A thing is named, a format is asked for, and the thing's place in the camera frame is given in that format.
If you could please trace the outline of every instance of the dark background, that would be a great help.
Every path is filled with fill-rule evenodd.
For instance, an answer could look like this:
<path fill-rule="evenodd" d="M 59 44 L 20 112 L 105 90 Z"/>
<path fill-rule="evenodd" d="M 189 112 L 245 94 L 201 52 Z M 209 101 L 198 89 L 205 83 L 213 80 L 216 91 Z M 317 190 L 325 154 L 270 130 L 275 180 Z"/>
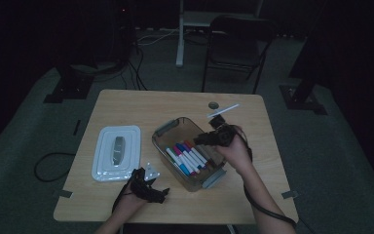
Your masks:
<path fill-rule="evenodd" d="M 127 5 L 0 0 L 0 133 L 36 80 L 60 59 L 95 66 L 119 58 L 127 36 L 120 28 L 130 20 L 121 11 Z M 252 13 L 255 5 L 186 0 L 186 9 L 196 11 Z M 136 0 L 135 6 L 136 26 L 178 27 L 177 1 Z M 374 168 L 374 1 L 266 0 L 260 17 L 274 20 L 280 35 L 308 37 L 289 76 L 331 90 Z"/>

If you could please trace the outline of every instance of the transparent bin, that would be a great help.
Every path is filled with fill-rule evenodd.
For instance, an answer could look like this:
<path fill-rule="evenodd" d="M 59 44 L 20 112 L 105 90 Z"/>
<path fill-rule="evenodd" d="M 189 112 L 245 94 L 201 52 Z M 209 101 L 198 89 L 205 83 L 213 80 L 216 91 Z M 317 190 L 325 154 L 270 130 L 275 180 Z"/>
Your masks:
<path fill-rule="evenodd" d="M 194 143 L 194 138 L 202 133 L 204 131 L 192 120 L 180 117 L 165 123 L 152 136 L 153 144 L 160 151 L 162 162 L 190 192 L 198 191 L 201 188 L 211 188 L 226 174 L 226 171 L 223 170 L 226 161 L 222 155 L 211 146 Z M 183 172 L 167 152 L 167 148 L 173 148 L 177 143 L 184 143 L 186 140 L 206 159 L 206 166 L 200 168 L 200 172 L 194 175 L 186 175 L 185 170 Z"/>

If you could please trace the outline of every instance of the desk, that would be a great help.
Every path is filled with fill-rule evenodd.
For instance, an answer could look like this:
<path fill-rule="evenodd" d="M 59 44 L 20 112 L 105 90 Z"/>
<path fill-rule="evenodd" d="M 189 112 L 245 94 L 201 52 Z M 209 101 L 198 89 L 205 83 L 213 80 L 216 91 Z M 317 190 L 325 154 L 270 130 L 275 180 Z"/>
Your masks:
<path fill-rule="evenodd" d="M 153 187 L 158 190 L 169 187 L 170 191 L 163 204 L 147 204 L 129 222 L 254 224 L 242 180 L 230 165 L 224 167 L 227 174 L 212 188 L 188 192 L 161 162 L 159 151 L 152 143 L 154 131 L 178 117 L 188 117 L 204 131 L 210 131 L 206 115 L 211 112 L 207 107 L 211 101 L 217 101 L 221 107 L 240 104 L 223 117 L 244 128 L 249 145 L 253 146 L 257 171 L 284 213 L 297 221 L 293 200 L 281 196 L 282 192 L 289 191 L 289 185 L 262 97 L 118 90 L 100 93 L 63 187 L 73 195 L 59 197 L 54 218 L 104 221 L 110 216 L 112 204 L 125 183 L 103 183 L 92 178 L 98 134 L 106 126 L 137 125 L 141 129 L 141 167 L 151 163 L 161 173 Z"/>
<path fill-rule="evenodd" d="M 193 12 L 184 11 L 184 0 L 180 0 L 180 14 L 178 19 L 178 46 L 177 46 L 177 58 L 175 65 L 182 67 L 184 63 L 184 26 L 201 26 L 209 27 L 211 21 L 220 15 L 233 15 L 246 18 L 259 17 L 260 10 L 263 4 L 263 0 L 257 1 L 256 9 L 254 14 L 229 14 L 229 13 L 214 13 L 214 12 Z"/>

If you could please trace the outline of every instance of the marker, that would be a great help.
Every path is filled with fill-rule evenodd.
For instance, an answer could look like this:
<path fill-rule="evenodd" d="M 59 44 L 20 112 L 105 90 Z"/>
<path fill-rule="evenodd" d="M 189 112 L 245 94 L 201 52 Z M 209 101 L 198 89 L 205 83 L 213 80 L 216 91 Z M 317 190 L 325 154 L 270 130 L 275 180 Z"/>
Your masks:
<path fill-rule="evenodd" d="M 183 171 L 184 174 L 189 176 L 190 172 L 188 171 L 186 166 L 183 163 L 181 163 L 180 160 L 178 160 L 177 156 L 175 156 L 174 154 L 174 151 L 172 151 L 170 148 L 166 148 L 166 152 L 172 158 L 172 160 L 174 160 L 175 164 L 181 169 L 181 171 Z"/>
<path fill-rule="evenodd" d="M 191 151 L 193 151 L 196 156 L 204 163 L 204 164 L 208 164 L 208 160 L 195 148 L 193 147 L 193 145 L 188 141 L 188 140 L 184 140 L 184 143 L 190 147 Z"/>
<path fill-rule="evenodd" d="M 181 162 L 183 162 L 183 164 L 187 167 L 187 169 L 191 171 L 194 171 L 196 172 L 197 174 L 200 173 L 200 170 L 198 168 L 196 168 L 191 162 L 190 160 L 187 159 L 187 157 L 184 156 L 184 154 L 176 147 L 174 146 L 172 149 L 174 149 L 174 152 L 178 155 L 178 158 L 181 160 Z"/>
<path fill-rule="evenodd" d="M 177 143 L 175 146 L 177 146 L 177 148 L 190 160 L 190 162 L 193 163 L 193 165 L 200 169 L 202 166 L 200 165 L 200 163 L 197 161 L 197 159 L 195 159 L 195 157 L 191 156 L 188 152 L 187 152 L 187 149 L 184 148 L 184 146 L 180 143 Z"/>
<path fill-rule="evenodd" d="M 193 157 L 196 160 L 196 162 L 198 162 L 199 165 L 203 169 L 205 169 L 206 168 L 206 162 L 203 162 L 202 160 L 200 160 L 200 158 L 193 151 L 191 151 L 191 148 L 186 143 L 183 143 L 182 145 L 187 150 L 187 152 L 191 155 L 191 157 Z"/>

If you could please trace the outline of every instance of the person's right hand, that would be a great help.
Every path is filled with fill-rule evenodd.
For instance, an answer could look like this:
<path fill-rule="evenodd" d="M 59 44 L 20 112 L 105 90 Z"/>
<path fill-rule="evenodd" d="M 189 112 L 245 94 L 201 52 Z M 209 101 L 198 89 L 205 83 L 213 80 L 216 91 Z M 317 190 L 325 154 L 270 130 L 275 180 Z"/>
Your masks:
<path fill-rule="evenodd" d="M 229 162 L 240 175 L 254 168 L 248 155 L 247 147 L 238 135 L 234 136 L 233 141 L 228 147 L 217 145 L 215 149 L 226 158 L 227 162 Z"/>

